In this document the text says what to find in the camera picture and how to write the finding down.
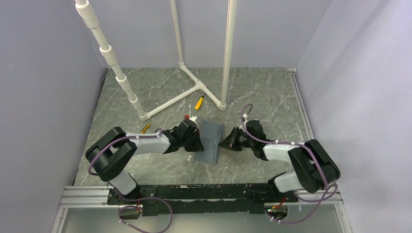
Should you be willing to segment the grey-blue envelope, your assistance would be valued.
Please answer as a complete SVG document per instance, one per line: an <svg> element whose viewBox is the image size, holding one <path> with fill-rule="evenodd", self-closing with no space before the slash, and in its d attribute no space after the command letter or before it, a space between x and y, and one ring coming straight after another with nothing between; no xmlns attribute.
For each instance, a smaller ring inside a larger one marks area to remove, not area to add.
<svg viewBox="0 0 412 233"><path fill-rule="evenodd" d="M195 152L194 161L216 165L222 133L223 123L204 120L200 128L200 139L204 150Z"/></svg>

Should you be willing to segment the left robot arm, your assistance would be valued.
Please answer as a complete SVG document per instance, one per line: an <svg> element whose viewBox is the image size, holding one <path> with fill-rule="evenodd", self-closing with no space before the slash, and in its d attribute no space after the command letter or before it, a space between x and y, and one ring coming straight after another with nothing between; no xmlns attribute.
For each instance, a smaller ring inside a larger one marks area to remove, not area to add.
<svg viewBox="0 0 412 233"><path fill-rule="evenodd" d="M135 203L140 196L140 187L125 167L135 155L168 154L184 148L187 152L201 152L200 130L197 124L184 119L169 130L158 128L154 133L127 133L114 127L94 143L85 153L89 161L88 174L98 176L111 184L128 204Z"/></svg>

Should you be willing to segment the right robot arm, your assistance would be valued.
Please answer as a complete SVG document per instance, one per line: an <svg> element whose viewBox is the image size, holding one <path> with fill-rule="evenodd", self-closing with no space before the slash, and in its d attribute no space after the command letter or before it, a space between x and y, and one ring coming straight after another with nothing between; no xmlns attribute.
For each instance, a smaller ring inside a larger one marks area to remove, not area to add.
<svg viewBox="0 0 412 233"><path fill-rule="evenodd" d="M325 183L333 183L341 176L336 163L318 140L294 144L270 141L258 120L233 128L219 146L232 151L249 148L254 156L263 161L282 161L292 165L292 172L282 173L270 180L273 185L268 187L268 196L273 201L282 200L287 192L294 190L315 193L324 188Z"/></svg>

